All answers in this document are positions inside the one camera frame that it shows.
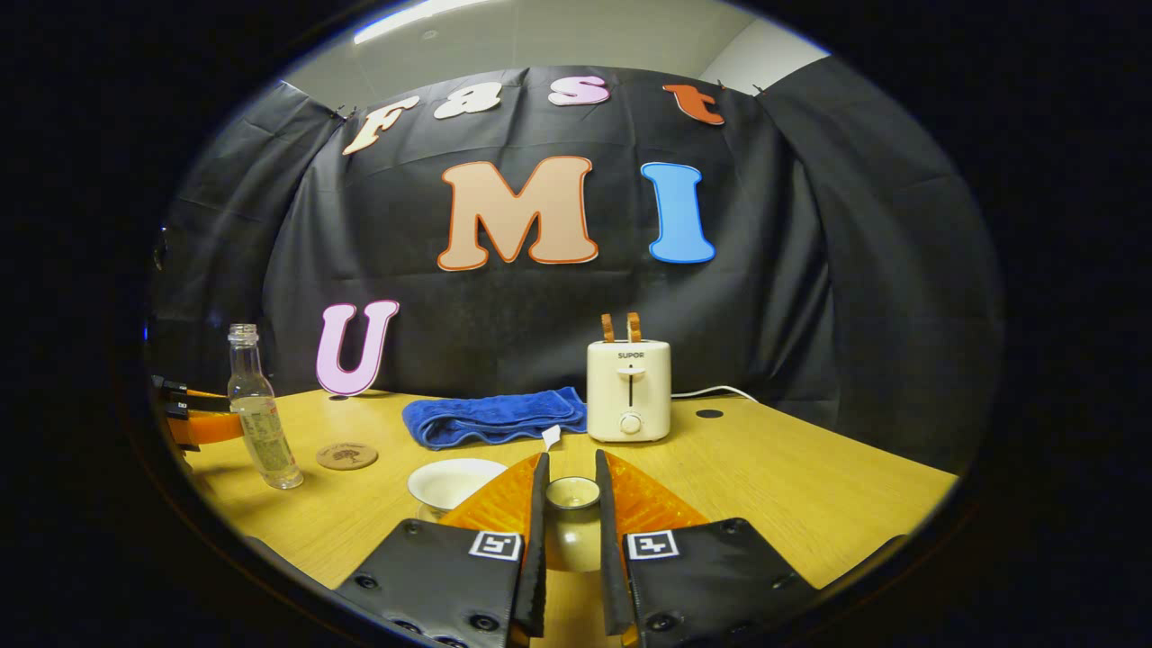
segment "toaster lever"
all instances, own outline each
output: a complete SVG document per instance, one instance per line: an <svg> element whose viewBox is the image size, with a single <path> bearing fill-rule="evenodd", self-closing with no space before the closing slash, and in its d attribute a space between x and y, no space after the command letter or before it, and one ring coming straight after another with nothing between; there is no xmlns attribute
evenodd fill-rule
<svg viewBox="0 0 1152 648"><path fill-rule="evenodd" d="M619 374L620 378L624 379L624 380L627 380L629 378L632 378L634 380L639 380L641 378L644 377L644 368L643 367L621 367L620 369L616 369L616 374Z"/></svg>

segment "foam letter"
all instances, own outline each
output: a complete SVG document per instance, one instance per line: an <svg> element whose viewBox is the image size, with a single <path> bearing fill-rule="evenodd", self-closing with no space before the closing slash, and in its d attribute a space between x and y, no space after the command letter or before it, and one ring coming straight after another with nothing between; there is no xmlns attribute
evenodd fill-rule
<svg viewBox="0 0 1152 648"><path fill-rule="evenodd" d="M676 96L676 105L683 113L695 120L703 121L704 123L711 123L712 126L720 126L723 123L723 118L710 113L707 106L704 104L715 104L717 100L707 95L702 93L699 90L692 88L691 85L665 85L665 90L672 92Z"/></svg>
<svg viewBox="0 0 1152 648"><path fill-rule="evenodd" d="M567 76L552 82L548 100L558 106L584 106L608 100L608 91L599 76Z"/></svg>
<svg viewBox="0 0 1152 648"><path fill-rule="evenodd" d="M364 334L361 363L355 371L344 371L340 368L340 348L343 346L348 321L356 315L356 307L336 303L324 309L324 332L320 333L320 351L316 355L316 377L320 380L320 386L340 395L356 395L371 387L380 372L388 321L399 311L400 304L392 300L374 301L364 307L367 333Z"/></svg>
<svg viewBox="0 0 1152 648"><path fill-rule="evenodd" d="M382 108L377 108L364 118L364 126L361 127L361 131L356 134L356 138L353 140L351 144L344 149L344 155L350 156L361 149L366 149L379 137L376 136L377 130L387 130L392 128L393 123L400 119L400 113L406 108L410 108L420 101L419 97L409 97L403 101L396 101L395 104L385 106Z"/></svg>
<svg viewBox="0 0 1152 648"><path fill-rule="evenodd" d="M682 164L649 163L641 175L652 181L660 212L660 238L649 246L653 257L666 263L704 263L717 249L704 238L696 184L699 171Z"/></svg>
<svg viewBox="0 0 1152 648"><path fill-rule="evenodd" d="M448 95L448 100L440 104L432 116L448 119L460 113L486 111L500 103L500 88L502 85L499 81L490 81L457 90Z"/></svg>
<svg viewBox="0 0 1152 648"><path fill-rule="evenodd" d="M599 254L588 238L584 221L584 175L592 171L585 158L555 156L536 165L521 193L514 194L492 163L477 161L444 172L452 184L452 225L448 249L437 257L444 270L472 270L487 263L488 251L477 243L480 225L505 263L520 255L532 221L539 236L528 256L539 263L584 263Z"/></svg>

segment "glass bottle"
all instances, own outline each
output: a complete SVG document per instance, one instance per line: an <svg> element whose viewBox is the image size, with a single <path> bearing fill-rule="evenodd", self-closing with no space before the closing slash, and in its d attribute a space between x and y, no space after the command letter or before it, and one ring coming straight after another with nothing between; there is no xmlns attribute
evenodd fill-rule
<svg viewBox="0 0 1152 648"><path fill-rule="evenodd" d="M256 324L233 324L228 329L232 344L228 400L232 410L240 414L244 445L264 481L272 488L296 488L304 482L304 473L296 466L285 438L272 384L260 370L258 339Z"/></svg>

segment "black curtain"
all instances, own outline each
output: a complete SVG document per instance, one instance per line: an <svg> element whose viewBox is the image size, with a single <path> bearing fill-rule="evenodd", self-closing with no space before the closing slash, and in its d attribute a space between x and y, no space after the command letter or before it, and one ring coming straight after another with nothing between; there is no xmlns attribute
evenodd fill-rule
<svg viewBox="0 0 1152 648"><path fill-rule="evenodd" d="M842 435L958 472L1000 378L992 242L945 153L895 101L828 56L757 99L805 171L835 292Z"/></svg>
<svg viewBox="0 0 1152 648"><path fill-rule="evenodd" d="M550 85L566 76L599 76L612 97L554 106ZM432 116L453 91L488 81L502 85L495 108ZM691 119L666 84L713 97L710 110L726 123ZM278 92L298 96L290 86ZM367 112L414 95L419 104L379 141L341 155ZM210 152L235 151L245 164L206 155L168 219L162 274L173 280L158 294L168 310L157 318L170 342L156 346L182 347L167 352L185 359L166 366L185 371L174 377L222 385L223 331L247 319L260 324L278 393L318 389L324 308L346 302L362 311L389 299L401 310L377 389L458 398L563 385L583 392L599 314L614 314L622 329L624 312L636 310L645 338L672 344L675 392L736 386L943 469L957 470L975 447L1002 344L978 209L915 121L836 59L757 97L661 73L548 67L414 89L342 126L306 98L295 106L287 114L306 119L287 119L271 99L257 104L270 116L281 111L278 123L306 123L295 136L244 137L256 121L247 115L229 127ZM270 156L270 142L283 145ZM596 259L532 261L533 225L511 263L482 229L484 266L437 266L453 197L445 169L490 161L520 191L541 160L561 155L593 165L584 211ZM669 264L649 254L659 219L639 167L657 161L703 174L697 196L712 261ZM252 190L262 183L274 190ZM218 209L204 211L205 203ZM187 261L174 265L174 257ZM359 361L365 329L359 314L349 323L347 369Z"/></svg>
<svg viewBox="0 0 1152 648"><path fill-rule="evenodd" d="M223 393L228 324L267 329L262 291L272 246L304 168L341 123L279 82L192 163L154 254L147 339L156 372Z"/></svg>

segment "white paper tag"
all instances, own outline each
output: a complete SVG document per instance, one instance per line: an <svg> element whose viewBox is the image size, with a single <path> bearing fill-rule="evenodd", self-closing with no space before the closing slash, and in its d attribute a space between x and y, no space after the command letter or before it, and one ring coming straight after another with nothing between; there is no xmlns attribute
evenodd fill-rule
<svg viewBox="0 0 1152 648"><path fill-rule="evenodd" d="M544 452L547 452L558 440L560 440L560 425L552 425L544 430Z"/></svg>

